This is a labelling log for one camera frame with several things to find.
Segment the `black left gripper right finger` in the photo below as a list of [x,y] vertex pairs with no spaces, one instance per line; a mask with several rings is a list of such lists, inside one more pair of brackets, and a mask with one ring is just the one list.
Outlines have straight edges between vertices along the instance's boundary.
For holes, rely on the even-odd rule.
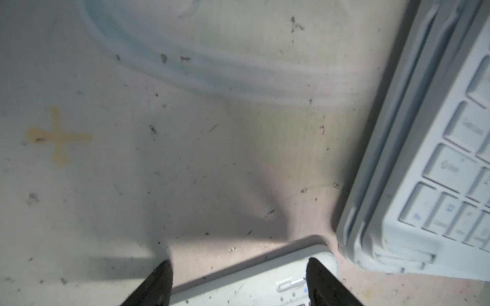
[[363,306],[363,304],[316,258],[306,267],[311,306]]

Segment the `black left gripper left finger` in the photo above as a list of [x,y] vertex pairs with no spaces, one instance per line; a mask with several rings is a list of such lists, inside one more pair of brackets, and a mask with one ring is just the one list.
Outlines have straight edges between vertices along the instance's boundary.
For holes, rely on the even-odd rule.
[[165,260],[128,296],[121,306],[169,305],[172,287],[172,264],[170,260]]

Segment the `white key keyboard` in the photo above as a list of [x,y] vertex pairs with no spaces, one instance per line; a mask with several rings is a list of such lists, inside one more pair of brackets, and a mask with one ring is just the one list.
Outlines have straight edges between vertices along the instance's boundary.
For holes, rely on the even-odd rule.
[[362,237],[396,272],[489,280],[489,2],[426,98]]

